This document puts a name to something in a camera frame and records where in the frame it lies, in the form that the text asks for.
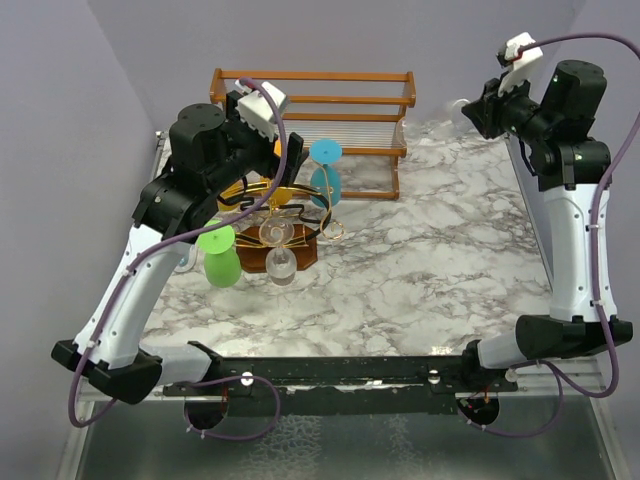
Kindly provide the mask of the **blue plastic wine glass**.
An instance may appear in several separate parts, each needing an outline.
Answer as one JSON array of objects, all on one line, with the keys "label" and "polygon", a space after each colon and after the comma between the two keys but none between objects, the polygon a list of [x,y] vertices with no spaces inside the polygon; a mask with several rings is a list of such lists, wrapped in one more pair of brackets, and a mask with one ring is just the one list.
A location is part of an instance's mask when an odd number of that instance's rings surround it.
[{"label": "blue plastic wine glass", "polygon": [[328,138],[313,142],[309,149],[309,157],[317,165],[310,186],[325,195],[331,207],[337,205],[342,197],[342,180],[335,168],[342,156],[341,145]]}]

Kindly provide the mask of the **orange wine glass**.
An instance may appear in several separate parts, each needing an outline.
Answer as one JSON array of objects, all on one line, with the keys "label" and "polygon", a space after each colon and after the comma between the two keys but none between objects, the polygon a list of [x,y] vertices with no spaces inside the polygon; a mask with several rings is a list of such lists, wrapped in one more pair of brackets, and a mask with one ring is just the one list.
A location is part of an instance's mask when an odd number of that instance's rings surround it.
[{"label": "orange wine glass", "polygon": [[224,190],[217,198],[220,211],[231,211],[236,209],[245,195],[244,184],[241,181],[234,183]]},{"label": "orange wine glass", "polygon": [[[273,153],[278,157],[281,156],[281,142],[279,139],[275,141]],[[293,192],[284,187],[278,187],[269,199],[271,208],[276,209],[287,204],[293,197]]]}]

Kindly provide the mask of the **gold wire wine glass rack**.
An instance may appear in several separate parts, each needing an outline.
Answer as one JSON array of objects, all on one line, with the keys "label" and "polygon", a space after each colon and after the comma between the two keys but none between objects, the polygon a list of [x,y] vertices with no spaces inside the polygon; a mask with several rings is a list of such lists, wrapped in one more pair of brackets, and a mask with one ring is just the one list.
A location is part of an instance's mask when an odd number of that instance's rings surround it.
[{"label": "gold wire wine glass rack", "polygon": [[258,224],[236,234],[240,266],[249,274],[274,273],[278,267],[297,273],[318,261],[318,241],[336,242],[345,228],[334,218],[341,199],[341,178],[319,164],[308,185],[279,187],[257,210]]}]

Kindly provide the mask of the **clear glass cup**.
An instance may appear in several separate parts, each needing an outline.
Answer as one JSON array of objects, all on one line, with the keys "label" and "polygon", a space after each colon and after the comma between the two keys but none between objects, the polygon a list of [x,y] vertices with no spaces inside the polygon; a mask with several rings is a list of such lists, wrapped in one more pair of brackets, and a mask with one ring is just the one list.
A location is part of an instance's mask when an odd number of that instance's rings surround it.
[{"label": "clear glass cup", "polygon": [[295,254],[286,247],[294,237],[291,221],[281,217],[267,218],[259,228],[261,244],[269,248],[265,257],[265,269],[270,280],[278,286],[290,284],[297,272]]}]

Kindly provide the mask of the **green plastic wine glass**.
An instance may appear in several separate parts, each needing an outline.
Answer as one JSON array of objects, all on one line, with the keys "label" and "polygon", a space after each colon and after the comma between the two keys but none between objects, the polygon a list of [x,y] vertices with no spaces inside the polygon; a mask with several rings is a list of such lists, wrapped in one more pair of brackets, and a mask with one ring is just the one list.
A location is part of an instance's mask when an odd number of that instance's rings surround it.
[{"label": "green plastic wine glass", "polygon": [[234,228],[227,225],[201,234],[196,241],[204,253],[204,274],[214,287],[231,287],[241,277],[242,267],[235,250],[235,240]]}]

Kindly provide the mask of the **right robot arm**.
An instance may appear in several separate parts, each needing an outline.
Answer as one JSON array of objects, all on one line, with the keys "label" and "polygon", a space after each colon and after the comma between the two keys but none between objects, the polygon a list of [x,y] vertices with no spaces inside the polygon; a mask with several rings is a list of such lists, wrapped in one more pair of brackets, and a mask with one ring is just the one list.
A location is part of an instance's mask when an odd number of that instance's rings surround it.
[{"label": "right robot arm", "polygon": [[529,165],[547,209],[552,246],[552,299],[546,315],[522,315],[514,330],[468,345],[461,383],[481,391],[495,370],[528,361],[614,352],[633,338],[610,290],[606,217],[609,147],[589,134],[604,96],[603,70],[588,62],[557,64],[540,102],[527,76],[510,68],[489,80],[463,114],[486,139],[504,134],[530,150]]}]

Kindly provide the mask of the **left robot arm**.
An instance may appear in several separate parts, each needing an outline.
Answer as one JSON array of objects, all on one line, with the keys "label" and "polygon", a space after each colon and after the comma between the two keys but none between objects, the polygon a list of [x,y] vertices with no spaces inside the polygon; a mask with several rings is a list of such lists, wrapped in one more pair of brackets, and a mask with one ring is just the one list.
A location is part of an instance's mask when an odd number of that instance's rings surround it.
[{"label": "left robot arm", "polygon": [[198,103],[180,111],[168,134],[171,154],[140,194],[127,247],[85,327],[57,342],[52,358],[74,378],[128,404],[155,387],[187,382],[206,395],[221,371],[198,347],[147,353],[140,340],[160,293],[218,211],[218,198],[251,172],[278,187],[299,166],[303,140],[287,134],[282,115],[289,98],[263,82],[231,92],[225,108]]}]

